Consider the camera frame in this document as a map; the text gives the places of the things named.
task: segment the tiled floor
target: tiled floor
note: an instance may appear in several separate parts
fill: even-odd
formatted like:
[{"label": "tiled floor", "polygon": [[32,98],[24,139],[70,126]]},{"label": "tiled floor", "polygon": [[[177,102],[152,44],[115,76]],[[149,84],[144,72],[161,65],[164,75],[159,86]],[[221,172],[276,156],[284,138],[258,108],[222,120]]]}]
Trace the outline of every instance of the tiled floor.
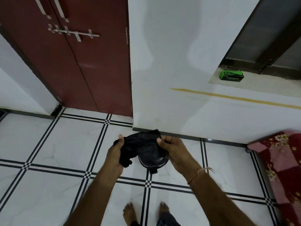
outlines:
[{"label": "tiled floor", "polygon": [[[132,133],[132,119],[66,109],[52,121],[8,114],[0,121],[0,225],[62,225],[103,165],[118,134]],[[261,163],[244,148],[183,140],[193,157],[257,225],[277,225],[279,215]],[[181,225],[209,222],[185,179],[168,162],[155,175],[138,158],[123,170],[102,225],[126,225],[132,201],[138,221],[156,225],[165,201]]]}]

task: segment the foot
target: foot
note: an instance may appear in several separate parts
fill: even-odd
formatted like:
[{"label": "foot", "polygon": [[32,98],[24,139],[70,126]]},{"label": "foot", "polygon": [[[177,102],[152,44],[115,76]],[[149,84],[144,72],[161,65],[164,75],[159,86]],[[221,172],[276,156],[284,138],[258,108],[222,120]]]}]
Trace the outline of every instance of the foot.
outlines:
[{"label": "foot", "polygon": [[137,221],[136,213],[132,202],[130,202],[124,207],[123,218],[126,221],[127,226],[130,226],[133,221]]},{"label": "foot", "polygon": [[162,212],[169,212],[169,208],[165,202],[160,203],[160,209],[159,209],[159,219],[161,217]]}]

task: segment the red door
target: red door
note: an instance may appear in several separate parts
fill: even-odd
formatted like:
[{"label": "red door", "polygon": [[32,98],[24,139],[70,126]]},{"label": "red door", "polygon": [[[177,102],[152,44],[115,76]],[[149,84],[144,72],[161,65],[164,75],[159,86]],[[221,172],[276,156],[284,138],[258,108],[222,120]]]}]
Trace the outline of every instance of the red door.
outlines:
[{"label": "red door", "polygon": [[[93,34],[67,35],[100,112],[132,116],[126,0],[51,0],[64,29]],[[59,8],[69,22],[60,17]]]},{"label": "red door", "polygon": [[36,66],[66,107],[98,111],[64,34],[52,33],[59,25],[49,0],[0,0],[0,23]]}]

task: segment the forearm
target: forearm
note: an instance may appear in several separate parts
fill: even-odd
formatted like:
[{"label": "forearm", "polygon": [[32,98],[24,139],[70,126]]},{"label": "forearm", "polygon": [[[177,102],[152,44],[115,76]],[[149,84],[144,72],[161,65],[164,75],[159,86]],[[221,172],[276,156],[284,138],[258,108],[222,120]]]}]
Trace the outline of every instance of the forearm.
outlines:
[{"label": "forearm", "polygon": [[115,182],[100,170],[64,226],[100,226]]},{"label": "forearm", "polygon": [[190,186],[211,226],[255,226],[205,171],[201,171]]}]

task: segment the black bag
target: black bag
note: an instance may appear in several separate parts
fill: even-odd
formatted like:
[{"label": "black bag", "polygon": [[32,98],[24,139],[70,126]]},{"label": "black bag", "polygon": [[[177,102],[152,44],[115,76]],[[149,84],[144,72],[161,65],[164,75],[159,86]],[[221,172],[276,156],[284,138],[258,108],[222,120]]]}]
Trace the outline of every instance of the black bag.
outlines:
[{"label": "black bag", "polygon": [[128,167],[132,164],[130,158],[138,156],[142,166],[149,169],[151,174],[156,174],[157,169],[168,162],[168,159],[165,158],[167,151],[157,144],[157,138],[161,138],[157,129],[124,137],[119,163],[123,167]]}]

